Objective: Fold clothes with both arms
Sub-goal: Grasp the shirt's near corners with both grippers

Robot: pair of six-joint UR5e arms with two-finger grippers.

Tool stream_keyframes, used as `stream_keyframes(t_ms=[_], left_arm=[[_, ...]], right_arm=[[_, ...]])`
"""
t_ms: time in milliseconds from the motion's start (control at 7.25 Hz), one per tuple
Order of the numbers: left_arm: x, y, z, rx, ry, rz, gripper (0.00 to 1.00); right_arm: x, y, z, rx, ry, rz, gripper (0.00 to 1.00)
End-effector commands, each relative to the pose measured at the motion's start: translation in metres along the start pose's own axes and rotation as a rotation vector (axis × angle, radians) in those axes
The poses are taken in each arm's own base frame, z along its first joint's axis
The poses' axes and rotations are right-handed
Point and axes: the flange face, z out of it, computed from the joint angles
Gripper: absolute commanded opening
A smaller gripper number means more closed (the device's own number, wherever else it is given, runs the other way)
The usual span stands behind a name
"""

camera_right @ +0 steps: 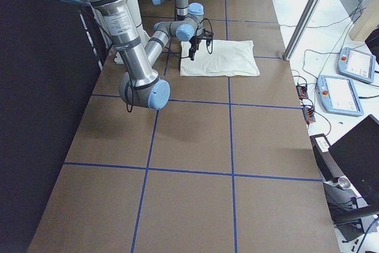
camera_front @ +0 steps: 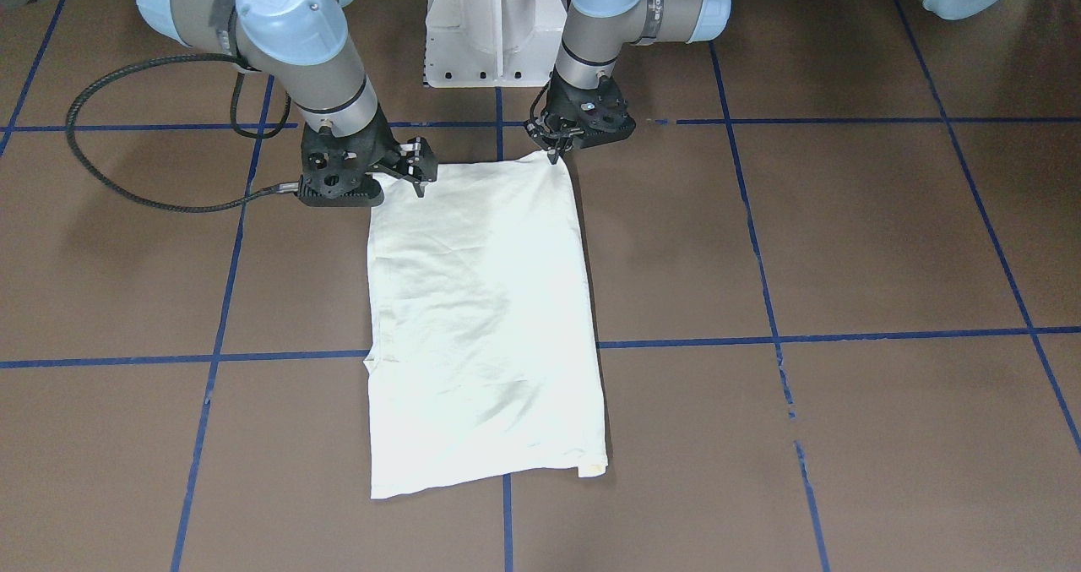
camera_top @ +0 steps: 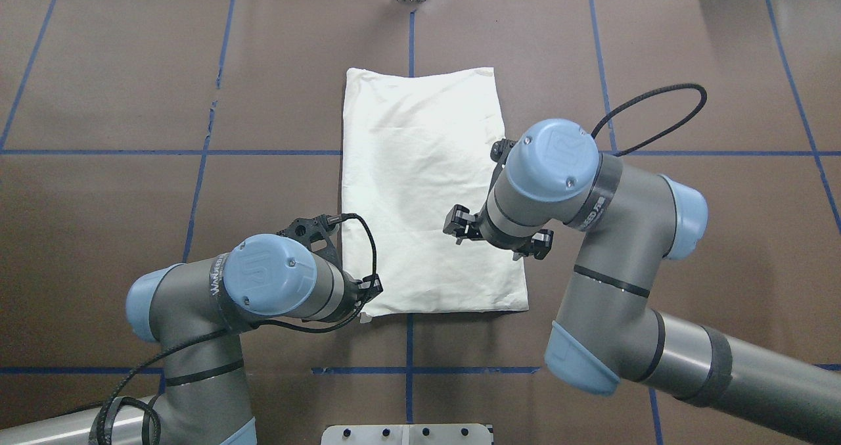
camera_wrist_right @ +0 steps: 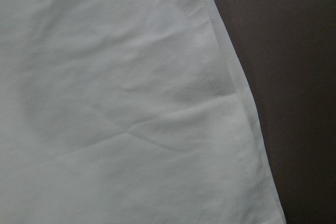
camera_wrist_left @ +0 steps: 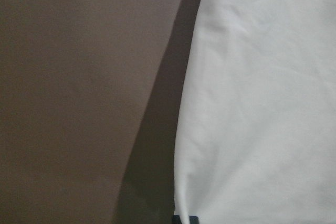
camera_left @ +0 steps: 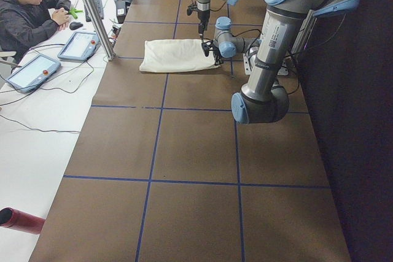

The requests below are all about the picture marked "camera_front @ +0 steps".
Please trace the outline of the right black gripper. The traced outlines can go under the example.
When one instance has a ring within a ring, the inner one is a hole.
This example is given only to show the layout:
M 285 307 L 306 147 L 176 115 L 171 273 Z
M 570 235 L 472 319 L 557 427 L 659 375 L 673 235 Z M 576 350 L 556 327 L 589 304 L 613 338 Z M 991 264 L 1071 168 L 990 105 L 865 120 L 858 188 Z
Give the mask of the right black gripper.
M 376 174 L 412 184 L 417 198 L 437 179 L 436 154 L 422 137 L 399 144 L 385 114 L 378 112 L 368 127 L 346 137 L 335 137 L 331 128 L 305 125 L 301 138 L 301 187 L 297 198 L 307 207 L 361 207 L 383 202 Z

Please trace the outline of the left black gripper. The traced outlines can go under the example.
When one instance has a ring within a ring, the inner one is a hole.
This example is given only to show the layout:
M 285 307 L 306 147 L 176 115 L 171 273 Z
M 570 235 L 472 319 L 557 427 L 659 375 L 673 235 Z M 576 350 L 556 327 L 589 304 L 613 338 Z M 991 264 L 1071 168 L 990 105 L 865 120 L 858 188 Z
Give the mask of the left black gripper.
M 525 132 L 557 164 L 571 149 L 587 149 L 632 136 L 636 122 L 617 82 L 603 75 L 582 90 L 553 75 L 530 106 Z

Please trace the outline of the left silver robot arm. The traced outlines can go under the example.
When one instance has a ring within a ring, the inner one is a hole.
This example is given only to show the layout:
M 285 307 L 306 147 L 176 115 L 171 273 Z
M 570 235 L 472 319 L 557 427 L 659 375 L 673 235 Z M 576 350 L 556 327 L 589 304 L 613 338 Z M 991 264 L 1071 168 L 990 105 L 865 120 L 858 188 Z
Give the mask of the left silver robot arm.
M 918 0 L 940 19 L 966 19 L 1000 0 Z M 627 139 L 636 122 L 614 71 L 625 45 L 707 43 L 728 26 L 733 0 L 570 0 L 553 69 L 524 130 L 549 161 L 572 149 Z

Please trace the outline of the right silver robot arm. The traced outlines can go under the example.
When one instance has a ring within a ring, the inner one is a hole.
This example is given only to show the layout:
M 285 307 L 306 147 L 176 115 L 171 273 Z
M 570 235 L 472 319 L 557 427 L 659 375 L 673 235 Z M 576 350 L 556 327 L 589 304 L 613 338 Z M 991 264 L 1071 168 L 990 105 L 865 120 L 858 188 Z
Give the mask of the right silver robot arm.
M 42 0 L 3 0 L 3 10 Z M 355 0 L 134 0 L 141 17 L 183 46 L 187 55 L 135 63 L 86 87 L 65 118 L 74 157 L 105 187 L 143 207 L 201 214 L 243 207 L 273 194 L 292 194 L 309 207 L 378 207 L 377 174 L 413 184 L 418 195 L 437 179 L 428 141 L 393 139 L 378 95 L 350 37 L 345 6 Z M 286 90 L 286 107 L 304 118 L 301 178 L 275 184 L 210 207 L 179 207 L 130 192 L 98 171 L 76 138 L 76 121 L 104 87 L 173 63 L 230 63 L 239 78 L 270 74 Z

